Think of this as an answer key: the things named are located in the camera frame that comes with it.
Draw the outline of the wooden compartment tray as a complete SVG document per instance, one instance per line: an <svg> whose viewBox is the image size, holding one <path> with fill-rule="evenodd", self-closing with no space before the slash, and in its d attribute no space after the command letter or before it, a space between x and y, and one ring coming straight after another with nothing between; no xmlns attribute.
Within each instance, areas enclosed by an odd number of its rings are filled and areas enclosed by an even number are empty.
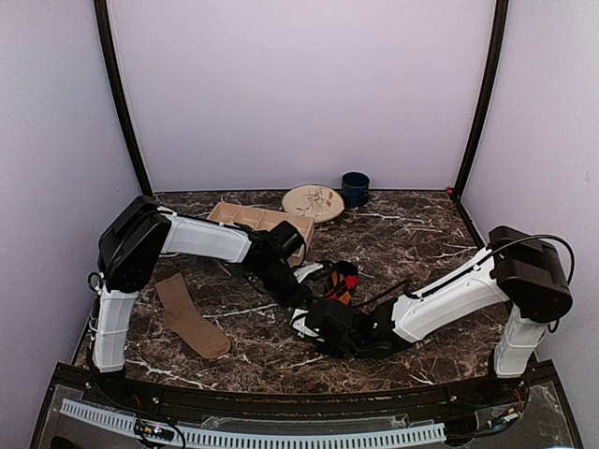
<svg viewBox="0 0 599 449"><path fill-rule="evenodd" d="M249 225L254 230L271 231L282 221L295 226L304 238L305 245L288 257L291 267L299 266L309 250L314 236L314 219L291 215L276 210L266 210L232 203L219 202L208 215L208 219L224 224Z"/></svg>

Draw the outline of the argyle black red orange sock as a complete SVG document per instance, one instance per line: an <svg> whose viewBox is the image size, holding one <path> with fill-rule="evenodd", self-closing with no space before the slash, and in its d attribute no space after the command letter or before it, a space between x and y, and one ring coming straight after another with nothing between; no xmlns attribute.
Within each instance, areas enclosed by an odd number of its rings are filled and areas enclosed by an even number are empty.
<svg viewBox="0 0 599 449"><path fill-rule="evenodd" d="M355 290L359 284L358 267L347 261L319 261L323 267L317 277L325 279L322 293L317 300L336 300L344 305L350 305Z"/></svg>

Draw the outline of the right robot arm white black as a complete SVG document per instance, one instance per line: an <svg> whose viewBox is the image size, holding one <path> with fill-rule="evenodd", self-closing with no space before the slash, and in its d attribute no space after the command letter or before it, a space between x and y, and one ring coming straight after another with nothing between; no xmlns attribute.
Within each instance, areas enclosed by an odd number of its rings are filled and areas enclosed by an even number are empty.
<svg viewBox="0 0 599 449"><path fill-rule="evenodd" d="M478 385L488 406L514 389L548 325L573 306L574 272L562 267L549 234L528 235L508 226L489 232L489 244L443 278L386 301L370 313L338 300L309 310L304 325L341 355L386 358L405 351L438 328L498 303L511 303L504 334L493 351L493 373Z"/></svg>

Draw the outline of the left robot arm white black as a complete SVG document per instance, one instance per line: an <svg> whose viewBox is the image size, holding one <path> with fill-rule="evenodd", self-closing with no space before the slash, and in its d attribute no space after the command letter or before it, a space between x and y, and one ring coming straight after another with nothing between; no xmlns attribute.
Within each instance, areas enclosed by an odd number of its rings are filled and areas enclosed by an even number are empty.
<svg viewBox="0 0 599 449"><path fill-rule="evenodd" d="M183 253L239 263L254 274L285 308L310 302L313 292L288 263L303 244L288 221L271 231L247 224L223 224L180 215L136 197L104 231L98 242L99 311L94 331L93 365L101 375L95 392L112 408L132 399L131 385L116 373L124 367L124 343L139 292L162 254Z"/></svg>

